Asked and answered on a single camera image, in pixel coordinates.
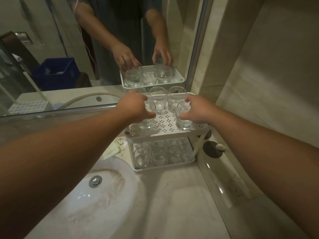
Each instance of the dark t-shirt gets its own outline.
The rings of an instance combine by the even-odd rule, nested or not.
[[[68,4],[77,0],[67,0]],[[142,63],[141,18],[153,8],[151,0],[78,0],[90,5],[98,20]],[[92,39],[101,85],[121,84],[113,53]]]

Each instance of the person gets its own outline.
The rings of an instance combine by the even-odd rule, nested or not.
[[[154,118],[130,91],[116,108],[0,148],[0,238],[23,238],[93,167],[131,123]],[[212,125],[259,188],[310,237],[319,238],[319,149],[189,95],[181,119]]]
[[[147,20],[156,39],[153,63],[161,55],[164,65],[172,65],[173,58],[167,45],[166,23],[152,0],[67,2],[78,24],[92,38],[101,85],[121,84],[119,69],[125,72],[142,64],[142,17]]]

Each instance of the rack leg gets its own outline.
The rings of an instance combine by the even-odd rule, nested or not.
[[[134,156],[134,145],[133,143],[127,142],[127,146],[129,147],[130,157],[132,161],[132,167],[135,167],[135,156]]]
[[[206,133],[201,135],[199,140],[197,141],[195,147],[194,147],[194,151],[192,153],[192,158],[195,157],[195,155],[197,154],[198,150],[201,148],[201,146],[203,145],[204,143],[204,138],[206,136]]]

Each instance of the perforated tray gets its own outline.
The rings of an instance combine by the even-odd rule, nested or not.
[[[188,138],[180,138],[179,145],[181,146],[181,148],[183,150],[183,156],[181,158],[181,162],[169,163],[169,164],[161,165],[161,166],[154,166],[154,165],[152,165],[152,163],[150,161],[150,166],[145,168],[145,169],[135,168],[135,163],[134,163],[134,164],[132,164],[132,169],[135,172],[142,172],[142,171],[150,170],[150,169],[169,168],[169,167],[180,166],[183,164],[188,164],[188,163],[194,162],[195,156],[192,157],[193,149],[192,149],[192,146],[191,146]]]
[[[143,68],[153,68],[154,65],[149,65],[149,66],[143,66]],[[121,81],[122,81],[122,86],[125,89],[126,92],[128,92],[128,90],[130,89],[126,82],[125,82],[125,78],[123,78],[122,73],[120,72],[121,75]],[[160,86],[163,87],[165,89],[169,89],[172,86],[181,86],[181,84],[185,81],[185,79],[183,78],[183,76],[178,72],[177,69],[173,68],[173,78],[171,80],[170,83],[165,83],[165,84],[158,84],[156,82],[155,85],[143,85],[141,87],[145,87],[147,91],[149,91],[150,88],[154,87],[154,86]]]
[[[125,131],[126,140],[130,143],[141,143],[155,140],[203,135],[207,133],[208,124],[193,124],[190,130],[182,131],[176,126],[175,113],[167,109],[167,103],[161,114],[157,115],[150,129],[140,129],[138,124],[131,124]]]

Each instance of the blue plastic crate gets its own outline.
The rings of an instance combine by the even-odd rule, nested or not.
[[[72,89],[80,71],[74,58],[50,58],[32,71],[34,82],[43,91]]]

